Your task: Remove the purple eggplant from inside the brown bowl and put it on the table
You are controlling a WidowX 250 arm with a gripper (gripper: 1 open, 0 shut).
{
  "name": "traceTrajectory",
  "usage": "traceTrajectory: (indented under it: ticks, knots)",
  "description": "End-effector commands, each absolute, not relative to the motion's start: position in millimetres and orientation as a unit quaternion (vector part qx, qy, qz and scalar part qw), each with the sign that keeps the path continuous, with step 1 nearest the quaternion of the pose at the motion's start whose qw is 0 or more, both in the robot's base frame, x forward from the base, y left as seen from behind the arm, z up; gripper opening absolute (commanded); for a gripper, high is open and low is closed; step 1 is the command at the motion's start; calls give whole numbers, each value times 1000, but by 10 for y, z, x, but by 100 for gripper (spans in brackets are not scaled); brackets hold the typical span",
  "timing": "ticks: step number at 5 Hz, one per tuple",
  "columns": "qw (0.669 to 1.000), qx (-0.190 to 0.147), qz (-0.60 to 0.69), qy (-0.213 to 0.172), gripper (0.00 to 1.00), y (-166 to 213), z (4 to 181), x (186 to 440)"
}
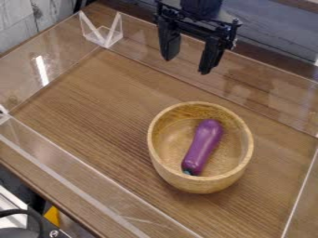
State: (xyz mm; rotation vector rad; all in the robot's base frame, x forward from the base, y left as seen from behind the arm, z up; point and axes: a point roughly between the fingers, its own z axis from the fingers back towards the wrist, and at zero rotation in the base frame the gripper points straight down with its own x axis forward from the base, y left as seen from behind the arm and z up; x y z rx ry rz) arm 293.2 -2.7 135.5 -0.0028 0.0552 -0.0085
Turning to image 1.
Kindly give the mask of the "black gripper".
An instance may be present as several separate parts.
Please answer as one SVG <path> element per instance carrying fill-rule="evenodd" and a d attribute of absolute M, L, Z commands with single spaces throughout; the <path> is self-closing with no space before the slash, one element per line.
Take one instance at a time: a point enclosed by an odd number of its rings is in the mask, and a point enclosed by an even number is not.
<path fill-rule="evenodd" d="M 219 65 L 224 49 L 236 45 L 240 20 L 221 9 L 223 0 L 155 0 L 161 57 L 169 61 L 180 52 L 180 33 L 204 41 L 199 72 Z"/>

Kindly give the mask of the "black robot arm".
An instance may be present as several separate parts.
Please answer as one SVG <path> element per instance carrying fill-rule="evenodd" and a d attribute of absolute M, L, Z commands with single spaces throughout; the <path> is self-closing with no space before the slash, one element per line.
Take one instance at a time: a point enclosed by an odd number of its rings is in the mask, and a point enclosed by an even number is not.
<path fill-rule="evenodd" d="M 226 50 L 236 46 L 242 22 L 221 9 L 223 0 L 155 0 L 160 54 L 172 60 L 185 34 L 204 42 L 197 71 L 208 74 L 219 65 Z"/>

